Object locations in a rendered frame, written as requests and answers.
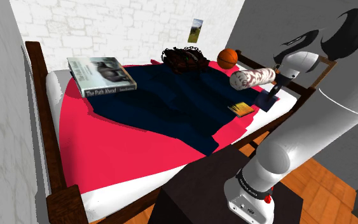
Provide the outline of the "small navy blue book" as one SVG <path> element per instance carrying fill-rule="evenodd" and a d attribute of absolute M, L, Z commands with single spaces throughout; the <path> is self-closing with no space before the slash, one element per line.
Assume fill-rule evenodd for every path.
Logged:
<path fill-rule="evenodd" d="M 254 100 L 254 105 L 264 112 L 268 112 L 278 100 L 279 98 L 276 95 L 271 95 L 268 91 L 262 90 Z"/>

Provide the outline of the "white red patterned cylinder pillow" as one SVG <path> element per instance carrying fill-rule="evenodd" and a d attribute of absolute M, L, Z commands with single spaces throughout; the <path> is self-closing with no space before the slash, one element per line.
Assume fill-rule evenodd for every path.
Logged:
<path fill-rule="evenodd" d="M 230 76 L 230 85 L 235 90 L 244 90 L 247 88 L 271 83 L 275 80 L 276 73 L 271 68 L 261 68 L 253 70 L 235 71 Z"/>

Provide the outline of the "small yellow book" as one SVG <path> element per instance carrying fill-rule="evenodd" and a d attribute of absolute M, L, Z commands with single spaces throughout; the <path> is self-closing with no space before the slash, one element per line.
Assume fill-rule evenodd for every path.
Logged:
<path fill-rule="evenodd" d="M 254 109 L 244 102 L 232 104 L 228 106 L 228 109 L 232 111 L 238 118 L 241 118 L 254 112 Z"/>

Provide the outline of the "orange basketball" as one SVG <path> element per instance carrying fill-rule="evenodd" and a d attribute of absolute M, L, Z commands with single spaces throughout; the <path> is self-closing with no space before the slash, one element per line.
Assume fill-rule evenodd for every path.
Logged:
<path fill-rule="evenodd" d="M 222 69 L 233 68 L 238 60 L 236 51 L 231 48 L 225 48 L 217 56 L 217 64 Z"/>

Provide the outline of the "dark brown baseball glove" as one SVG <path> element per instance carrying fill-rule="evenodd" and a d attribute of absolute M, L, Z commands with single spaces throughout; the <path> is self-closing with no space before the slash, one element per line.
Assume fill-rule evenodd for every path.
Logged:
<path fill-rule="evenodd" d="M 175 74 L 205 72 L 210 62 L 195 46 L 166 48 L 162 51 L 161 59 Z"/>

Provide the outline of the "navy blue blanket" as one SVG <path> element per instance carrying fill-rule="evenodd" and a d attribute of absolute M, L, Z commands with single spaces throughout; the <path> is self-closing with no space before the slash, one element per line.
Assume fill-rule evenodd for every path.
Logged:
<path fill-rule="evenodd" d="M 209 156 L 219 146 L 213 135 L 231 122 L 229 107 L 251 106 L 259 92 L 235 90 L 229 77 L 212 67 L 175 74 L 165 64 L 132 66 L 137 89 L 88 98 L 93 112 L 112 121 L 181 140 Z"/>

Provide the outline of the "dark robot stand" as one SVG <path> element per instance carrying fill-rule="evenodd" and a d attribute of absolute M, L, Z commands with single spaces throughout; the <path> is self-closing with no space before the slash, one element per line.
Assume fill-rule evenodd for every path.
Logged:
<path fill-rule="evenodd" d="M 224 183 L 249 160 L 227 146 L 186 165 L 162 186 L 148 224 L 248 224 L 229 210 Z"/>

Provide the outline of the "large grey hardcover book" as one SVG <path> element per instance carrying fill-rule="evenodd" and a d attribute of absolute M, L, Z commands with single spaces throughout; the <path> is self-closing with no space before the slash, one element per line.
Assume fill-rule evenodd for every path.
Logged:
<path fill-rule="evenodd" d="M 68 57 L 82 98 L 137 89 L 137 83 L 115 57 Z"/>

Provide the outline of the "red blanket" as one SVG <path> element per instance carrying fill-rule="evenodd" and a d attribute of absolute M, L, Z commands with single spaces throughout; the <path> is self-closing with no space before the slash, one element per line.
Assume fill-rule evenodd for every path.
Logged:
<path fill-rule="evenodd" d="M 240 138 L 251 121 L 252 115 L 235 115 L 213 135 L 219 145 L 214 151 Z M 65 180 L 78 185 L 81 193 L 164 172 L 206 156 L 179 139 L 95 114 L 74 80 L 69 80 L 62 101 L 59 144 Z"/>

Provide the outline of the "wooden bed with white mattress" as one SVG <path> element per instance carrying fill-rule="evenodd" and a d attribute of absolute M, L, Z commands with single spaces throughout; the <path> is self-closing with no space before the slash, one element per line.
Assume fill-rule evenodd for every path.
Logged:
<path fill-rule="evenodd" d="M 55 128 L 52 124 L 52 114 L 46 94 L 46 77 L 48 73 L 41 45 L 37 41 L 26 41 L 25 47 L 32 66 L 46 164 L 48 166 L 49 181 L 52 190 L 52 194 L 46 197 L 49 222 L 51 224 L 88 224 L 78 185 L 67 187 L 64 177 L 60 150 Z M 238 143 L 229 145 L 226 148 L 231 147 L 238 151 L 240 148 L 249 145 L 255 146 L 256 149 L 258 145 L 254 142 L 255 139 L 264 135 L 267 131 L 271 134 L 273 130 L 296 112 L 315 92 L 313 85 L 306 89 L 293 81 L 290 82 L 287 87 L 301 95 L 293 108 L 286 114 L 248 135 L 243 140 L 239 140 Z M 157 188 L 123 209 L 107 216 L 107 218 L 103 219 L 100 223 L 123 224 L 157 202 L 157 198 L 159 194 L 161 194 L 160 192 L 162 192 L 162 196 L 164 196 L 164 194 L 166 195 L 161 188 Z"/>

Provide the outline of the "light wooden frame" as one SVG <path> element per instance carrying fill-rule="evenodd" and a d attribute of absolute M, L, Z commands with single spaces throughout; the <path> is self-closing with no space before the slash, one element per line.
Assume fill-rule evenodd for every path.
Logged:
<path fill-rule="evenodd" d="M 318 84 L 331 72 L 334 66 L 337 64 L 336 61 L 331 61 L 326 57 L 319 55 L 318 60 L 327 65 L 325 70 L 319 75 L 319 77 L 311 84 L 311 87 L 316 89 Z"/>

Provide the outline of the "wall picture of landscape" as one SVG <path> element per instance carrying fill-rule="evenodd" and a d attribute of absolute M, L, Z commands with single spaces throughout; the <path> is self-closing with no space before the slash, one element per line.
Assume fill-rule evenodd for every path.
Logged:
<path fill-rule="evenodd" d="M 200 30 L 203 25 L 203 20 L 194 18 L 193 23 L 191 25 L 191 29 L 188 36 L 189 43 L 196 43 L 198 41 L 198 37 L 200 35 Z"/>

